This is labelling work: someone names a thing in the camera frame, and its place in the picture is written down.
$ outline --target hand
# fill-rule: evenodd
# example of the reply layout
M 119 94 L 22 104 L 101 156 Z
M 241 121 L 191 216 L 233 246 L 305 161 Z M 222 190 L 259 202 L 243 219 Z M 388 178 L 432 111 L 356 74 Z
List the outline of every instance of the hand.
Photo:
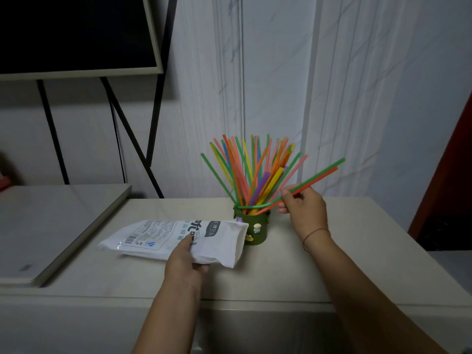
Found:
M 192 263 L 191 244 L 192 236 L 187 235 L 174 248 L 166 263 L 164 282 L 174 285 L 190 285 L 200 292 L 209 265 Z
M 284 201 L 279 204 L 279 212 L 290 213 L 290 221 L 303 241 L 311 232 L 319 228 L 327 229 L 326 202 L 310 187 L 294 197 L 288 190 L 295 186 L 282 189 Z

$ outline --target forearm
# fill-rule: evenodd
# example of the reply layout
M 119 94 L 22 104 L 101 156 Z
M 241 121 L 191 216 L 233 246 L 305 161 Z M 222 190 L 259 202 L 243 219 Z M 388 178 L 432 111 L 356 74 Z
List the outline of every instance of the forearm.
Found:
M 393 304 L 327 233 L 305 242 L 360 353 L 445 353 Z
M 188 284 L 164 280 L 132 353 L 189 353 L 199 305 L 199 290 Z

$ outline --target cartoon charm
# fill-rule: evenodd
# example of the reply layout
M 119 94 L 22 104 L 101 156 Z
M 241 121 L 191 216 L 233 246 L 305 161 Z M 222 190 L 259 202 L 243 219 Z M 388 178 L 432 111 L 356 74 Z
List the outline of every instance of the cartoon charm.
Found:
M 261 224 L 255 224 L 254 225 L 254 233 L 258 234 L 261 231 L 261 227 L 262 227 Z

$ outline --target black label on bag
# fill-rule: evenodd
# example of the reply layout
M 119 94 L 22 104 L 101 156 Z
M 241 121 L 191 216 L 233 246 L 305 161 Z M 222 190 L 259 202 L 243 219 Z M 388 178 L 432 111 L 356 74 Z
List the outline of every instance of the black label on bag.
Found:
M 218 229 L 220 228 L 220 223 L 221 223 L 221 221 L 210 221 L 208 226 L 207 226 L 207 231 L 205 233 L 205 237 L 215 236 L 216 232 L 218 232 Z

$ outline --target person's left arm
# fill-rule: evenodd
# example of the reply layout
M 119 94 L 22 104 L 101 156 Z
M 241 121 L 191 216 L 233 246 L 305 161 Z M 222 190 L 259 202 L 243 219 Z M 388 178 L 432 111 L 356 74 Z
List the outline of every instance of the person's left arm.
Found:
M 133 354 L 190 352 L 203 275 L 208 271 L 208 265 L 192 264 L 191 244 L 192 236 L 188 235 L 170 255 L 164 282 L 152 302 Z

